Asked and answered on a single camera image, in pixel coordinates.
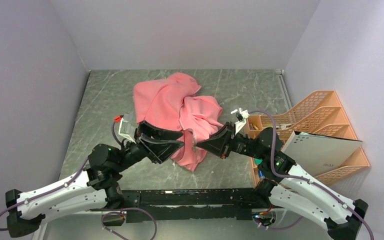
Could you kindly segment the pink zip-up jacket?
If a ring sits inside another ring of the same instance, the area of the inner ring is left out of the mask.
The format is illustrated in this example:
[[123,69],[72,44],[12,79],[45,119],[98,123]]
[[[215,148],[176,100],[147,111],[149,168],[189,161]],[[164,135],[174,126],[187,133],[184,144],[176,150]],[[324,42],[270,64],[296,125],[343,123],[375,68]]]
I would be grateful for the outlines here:
[[200,89],[192,76],[181,72],[133,87],[136,122],[147,121],[161,129],[182,132],[184,146],[171,159],[192,172],[207,155],[195,143],[207,140],[223,126],[219,122],[222,107],[213,96],[197,95]]

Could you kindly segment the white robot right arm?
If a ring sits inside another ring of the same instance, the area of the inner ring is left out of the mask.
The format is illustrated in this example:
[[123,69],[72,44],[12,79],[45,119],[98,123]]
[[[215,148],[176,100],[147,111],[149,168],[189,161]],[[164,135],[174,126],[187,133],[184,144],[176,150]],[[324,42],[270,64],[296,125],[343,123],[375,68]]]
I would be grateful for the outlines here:
[[235,152],[261,160],[257,168],[264,178],[253,190],[258,206],[273,205],[290,210],[318,224],[333,240],[355,240],[361,227],[365,227],[370,239],[374,239],[364,219],[368,204],[328,188],[283,153],[282,145],[273,127],[250,138],[238,133],[235,125],[229,122],[208,139],[196,143],[198,148],[222,159]]

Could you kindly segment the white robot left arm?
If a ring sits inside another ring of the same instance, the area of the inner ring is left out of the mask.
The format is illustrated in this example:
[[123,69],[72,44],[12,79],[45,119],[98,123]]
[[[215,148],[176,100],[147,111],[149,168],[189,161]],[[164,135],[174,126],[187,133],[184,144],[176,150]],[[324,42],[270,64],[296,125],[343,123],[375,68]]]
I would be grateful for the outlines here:
[[74,174],[45,187],[5,194],[6,228],[12,238],[29,235],[42,224],[94,209],[117,210],[126,200],[118,181],[122,172],[143,159],[162,164],[184,146],[183,133],[139,123],[132,141],[120,146],[97,144]]

